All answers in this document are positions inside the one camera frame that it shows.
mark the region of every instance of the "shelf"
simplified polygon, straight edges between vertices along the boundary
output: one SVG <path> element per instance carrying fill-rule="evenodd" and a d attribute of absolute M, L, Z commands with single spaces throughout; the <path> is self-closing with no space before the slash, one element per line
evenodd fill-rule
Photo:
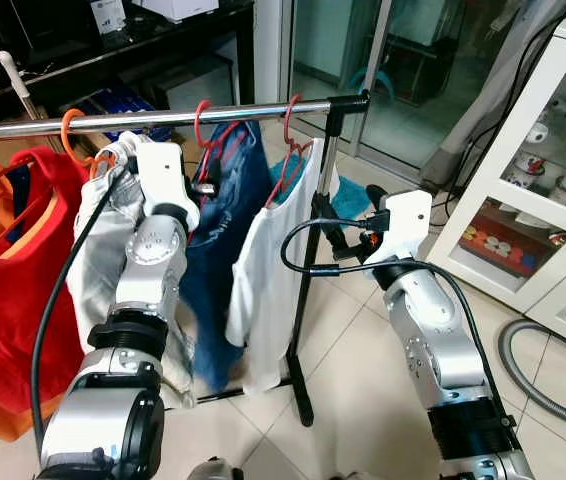
<path fill-rule="evenodd" d="M 520 150 L 539 156 L 566 170 L 566 117 L 550 112 L 543 124 L 550 131 L 547 138 L 541 143 L 524 142 Z"/>
<path fill-rule="evenodd" d="M 458 245 L 452 249 L 450 258 L 473 271 L 476 275 L 480 275 L 490 282 L 495 282 L 511 292 L 516 292 L 527 280 L 527 278 L 507 273 Z"/>
<path fill-rule="evenodd" d="M 547 238 L 549 229 L 530 227 L 517 222 L 515 218 L 518 215 L 518 212 L 504 212 L 503 210 L 499 210 L 497 206 L 486 202 L 478 211 L 478 214 L 505 225 L 507 228 L 515 231 L 516 233 L 520 233 L 525 237 L 536 240 L 543 244 L 543 246 L 548 247 L 552 253 L 559 249 Z"/>

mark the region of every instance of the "white t-shirt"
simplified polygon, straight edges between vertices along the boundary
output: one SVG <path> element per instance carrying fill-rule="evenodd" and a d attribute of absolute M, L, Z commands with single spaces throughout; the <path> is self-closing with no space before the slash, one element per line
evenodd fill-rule
<path fill-rule="evenodd" d="M 310 218 L 312 196 L 321 168 L 323 140 L 315 139 L 301 178 L 287 199 L 262 208 L 254 217 L 238 260 L 232 266 L 234 285 L 225 336 L 236 345 L 247 343 L 247 374 L 243 390 L 263 392 L 279 384 L 279 361 L 285 355 L 298 300 L 301 274 L 283 265 L 281 243 L 299 223 Z M 308 230 L 288 246 L 288 258 L 303 264 Z"/>

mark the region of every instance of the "red clothing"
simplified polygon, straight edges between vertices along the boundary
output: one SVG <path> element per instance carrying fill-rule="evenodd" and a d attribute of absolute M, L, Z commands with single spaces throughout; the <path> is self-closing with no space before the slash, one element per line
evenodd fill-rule
<path fill-rule="evenodd" d="M 32 157 L 28 205 L 40 195 L 14 244 L 0 242 L 0 410 L 23 413 L 29 405 L 34 336 L 52 285 L 73 242 L 84 169 L 48 148 L 20 152 L 12 164 Z M 41 358 L 41 400 L 62 393 L 83 357 L 72 300 L 64 287 L 56 303 Z"/>

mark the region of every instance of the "tiled floor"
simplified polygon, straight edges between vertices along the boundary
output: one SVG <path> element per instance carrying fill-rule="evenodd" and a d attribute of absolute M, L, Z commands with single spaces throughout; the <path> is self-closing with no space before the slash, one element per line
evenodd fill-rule
<path fill-rule="evenodd" d="M 280 158 L 280 125 L 264 130 L 269 155 Z M 339 154 L 338 167 L 363 185 L 406 188 L 345 155 Z M 323 244 L 319 255 L 328 255 Z M 497 356 L 496 334 L 517 313 L 469 286 L 464 289 L 536 478 L 566 480 L 566 424 L 530 402 Z M 522 334 L 515 355 L 537 386 L 566 404 L 563 347 L 545 336 Z M 247 479 L 318 480 L 352 470 L 387 479 L 438 478 L 437 448 L 406 374 L 401 345 L 387 321 L 380 290 L 363 274 L 313 282 L 300 356 L 316 415 L 313 427 L 301 426 L 289 387 L 171 411 L 156 478 L 184 479 L 213 455 L 242 466 Z M 12 444 L 0 441 L 0 480 L 25 480 L 36 469 L 31 433 Z"/>

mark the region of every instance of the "red hanger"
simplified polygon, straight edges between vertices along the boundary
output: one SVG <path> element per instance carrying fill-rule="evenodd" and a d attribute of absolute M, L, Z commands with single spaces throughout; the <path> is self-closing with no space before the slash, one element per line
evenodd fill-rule
<path fill-rule="evenodd" d="M 223 144 L 225 143 L 225 140 L 230 135 L 230 133 L 232 133 L 232 131 L 240 125 L 240 122 L 232 122 L 219 138 L 214 141 L 204 141 L 201 138 L 199 117 L 201 116 L 201 112 L 203 112 L 203 110 L 210 108 L 211 106 L 212 102 L 210 102 L 209 100 L 202 100 L 196 107 L 196 113 L 194 114 L 194 136 L 196 137 L 196 142 L 198 143 L 199 147 L 205 149 L 205 153 L 203 154 L 203 161 L 201 163 L 201 171 L 199 172 L 199 178 L 196 179 L 197 183 L 201 183 L 207 178 L 207 171 L 210 167 L 209 161 L 212 152 L 214 152 L 213 160 L 215 162 L 218 161 L 223 155 Z"/>
<path fill-rule="evenodd" d="M 293 138 L 291 138 L 289 134 L 290 116 L 292 114 L 292 107 L 294 107 L 294 104 L 296 104 L 296 102 L 298 102 L 300 99 L 301 99 L 301 95 L 299 95 L 298 93 L 294 95 L 290 100 L 290 104 L 287 106 L 287 110 L 285 111 L 285 122 L 283 124 L 283 140 L 285 141 L 285 143 L 288 145 L 289 148 L 287 155 L 285 156 L 285 160 L 283 161 L 283 168 L 281 168 L 281 174 L 279 175 L 279 179 L 274 185 L 274 189 L 272 189 L 272 193 L 270 193 L 270 196 L 265 202 L 266 208 L 270 206 L 272 201 L 274 201 L 274 198 L 276 198 L 276 196 L 279 193 L 284 192 L 294 182 L 294 179 L 300 172 L 301 166 L 303 165 L 303 152 L 312 145 L 312 142 L 308 142 L 305 145 L 300 145 L 296 143 L 296 141 Z M 297 152 L 299 155 L 299 164 L 296 166 L 296 168 L 290 175 L 290 179 L 286 182 L 285 169 L 287 168 L 287 164 L 290 161 L 290 158 L 292 158 L 294 152 Z"/>

